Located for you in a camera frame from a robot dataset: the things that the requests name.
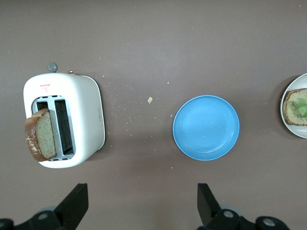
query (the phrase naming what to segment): plate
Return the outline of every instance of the plate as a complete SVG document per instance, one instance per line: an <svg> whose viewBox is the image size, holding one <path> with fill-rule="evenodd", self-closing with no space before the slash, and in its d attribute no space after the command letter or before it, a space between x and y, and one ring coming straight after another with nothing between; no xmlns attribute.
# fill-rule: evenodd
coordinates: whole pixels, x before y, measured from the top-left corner
<svg viewBox="0 0 307 230"><path fill-rule="evenodd" d="M210 161L224 156L236 143L239 118L224 99L203 95L186 102L175 116L173 136L187 156Z"/></svg>
<svg viewBox="0 0 307 230"><path fill-rule="evenodd" d="M307 88L307 73L296 78L293 82L290 83L290 85L286 88L286 90L283 93L281 103L280 103L280 113L282 116L283 123L286 125L286 127L295 135L301 137L301 138L307 138L307 126L294 126L294 125L288 125L286 121L284 120L283 116L283 102L284 97L288 91L296 90L296 89L302 89Z"/></svg>

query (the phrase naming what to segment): bread slice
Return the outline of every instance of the bread slice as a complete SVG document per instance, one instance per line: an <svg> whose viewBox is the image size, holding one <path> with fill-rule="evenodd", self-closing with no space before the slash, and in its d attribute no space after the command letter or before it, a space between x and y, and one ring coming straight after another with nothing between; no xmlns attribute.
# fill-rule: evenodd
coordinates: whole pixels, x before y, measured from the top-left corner
<svg viewBox="0 0 307 230"><path fill-rule="evenodd" d="M56 156L48 108L39 110L25 121L25 136L35 160L47 161Z"/></svg>
<svg viewBox="0 0 307 230"><path fill-rule="evenodd" d="M303 117L297 110L297 100L303 98L307 100L307 89L297 89L288 91L283 101L284 120L289 125L307 126L307 117Z"/></svg>

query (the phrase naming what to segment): white plate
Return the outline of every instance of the white plate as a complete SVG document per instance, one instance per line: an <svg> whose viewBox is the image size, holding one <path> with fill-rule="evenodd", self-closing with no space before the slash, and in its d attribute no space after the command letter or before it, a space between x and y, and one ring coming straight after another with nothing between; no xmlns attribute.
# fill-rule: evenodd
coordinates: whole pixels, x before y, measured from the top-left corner
<svg viewBox="0 0 307 230"><path fill-rule="evenodd" d="M295 79L284 91L283 97L280 103L280 113L282 115L284 124L291 132L293 132L295 135L301 138L307 138L307 126L288 125L286 121L284 120L284 116L283 116L283 101L284 101L284 97L286 93L290 90L296 90L296 89L302 89L302 88L307 88L307 73Z"/></svg>

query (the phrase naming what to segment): plate rim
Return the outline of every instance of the plate rim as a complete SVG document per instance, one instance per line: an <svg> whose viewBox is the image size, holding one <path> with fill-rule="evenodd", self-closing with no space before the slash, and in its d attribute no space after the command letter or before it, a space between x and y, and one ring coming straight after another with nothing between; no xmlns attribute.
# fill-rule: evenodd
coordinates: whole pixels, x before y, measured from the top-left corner
<svg viewBox="0 0 307 230"><path fill-rule="evenodd" d="M291 126L291 127L294 127L294 125L289 125L289 124L287 124L286 121L285 121L285 119L284 119L284 115L283 115L283 102L284 102L284 98L285 98L285 96L286 96L286 93L289 91L289 89L291 88L291 86L292 86L293 84L295 84L296 81L300 80L300 79L303 78L303 77L307 77L307 73L302 74L301 76L295 78L295 79L287 86L287 88L284 90L283 96L282 96L281 101L280 101L280 114L281 114L283 123L284 123L284 125L287 127L288 130L290 130L290 131L291 131L293 134L295 134L296 136L298 136L298 137L300 137L300 138L305 138L305 139L306 139L307 136L302 136L302 135L300 135L300 134L294 132L292 129L290 129L290 126Z"/></svg>
<svg viewBox="0 0 307 230"><path fill-rule="evenodd" d="M198 99L198 98L210 98L210 97L211 97L211 98L218 99L218 100L220 100L220 101L226 103L228 106L230 106L230 108L231 108L231 109L233 110L233 112L234 112L234 116L233 116L233 117L235 118L235 125L237 125L237 133L236 133L236 137L234 138L233 143L230 145L230 148L229 148L227 151L225 151L223 154L221 154L220 156L217 156L217 157L215 157L215 158L210 158L210 159L199 159L199 158L192 157L192 156L188 155L188 154L185 153L185 152L181 149L181 147L178 145L178 142L176 141L176 138L175 138L175 132L174 132L174 130L175 130L175 122L176 122L177 115L178 115L178 114L180 113L180 111L186 106L186 104L188 104L188 103L190 103L191 101L196 100L196 99ZM212 160L215 160L215 159L218 159L218 158L224 156L224 155L227 154L227 153L233 148L233 146L236 144L236 142L237 142L237 140L238 140L238 137L239 137L239 133L240 133L240 120L239 120L239 116L238 116L238 114L237 114L235 108L234 108L227 100L225 100L224 98L219 97L219 96L215 96L215 95L200 95L200 96L193 97L193 98L189 99L188 101L186 101L186 102L178 109L176 115L174 116L174 121L173 121L173 138L174 138L174 141L175 141L177 147L180 149L181 152L183 152L186 156L188 156L188 157L190 157L190 158L192 158L192 159L195 159L195 160L199 160L199 161L212 161Z"/></svg>

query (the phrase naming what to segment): toaster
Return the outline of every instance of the toaster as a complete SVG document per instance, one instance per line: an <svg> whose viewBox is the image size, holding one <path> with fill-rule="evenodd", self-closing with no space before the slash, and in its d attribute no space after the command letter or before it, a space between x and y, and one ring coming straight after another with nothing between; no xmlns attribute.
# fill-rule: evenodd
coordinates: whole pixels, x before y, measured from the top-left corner
<svg viewBox="0 0 307 230"><path fill-rule="evenodd" d="M70 73L45 73L24 86L26 118L48 108L56 156L39 162L48 168L78 165L102 148L105 124L101 95L90 77Z"/></svg>

